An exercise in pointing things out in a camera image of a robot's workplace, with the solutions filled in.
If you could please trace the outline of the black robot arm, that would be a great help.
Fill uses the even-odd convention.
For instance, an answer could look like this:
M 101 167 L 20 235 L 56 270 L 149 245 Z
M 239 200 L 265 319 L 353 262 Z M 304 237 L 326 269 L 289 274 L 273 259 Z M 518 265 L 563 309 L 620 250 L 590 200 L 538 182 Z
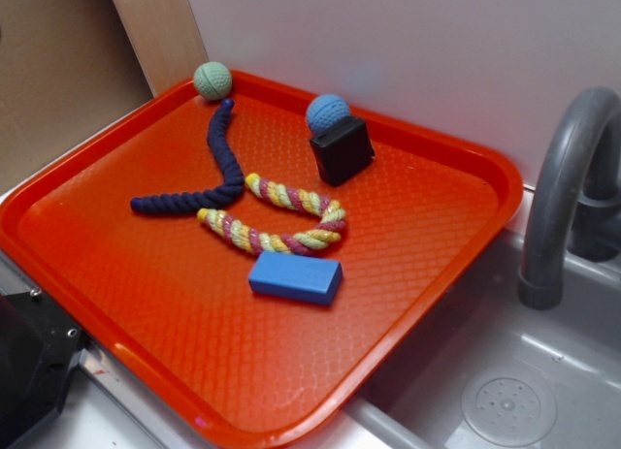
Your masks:
M 1 446 L 18 448 L 61 413 L 82 328 L 46 293 L 1 297 Z

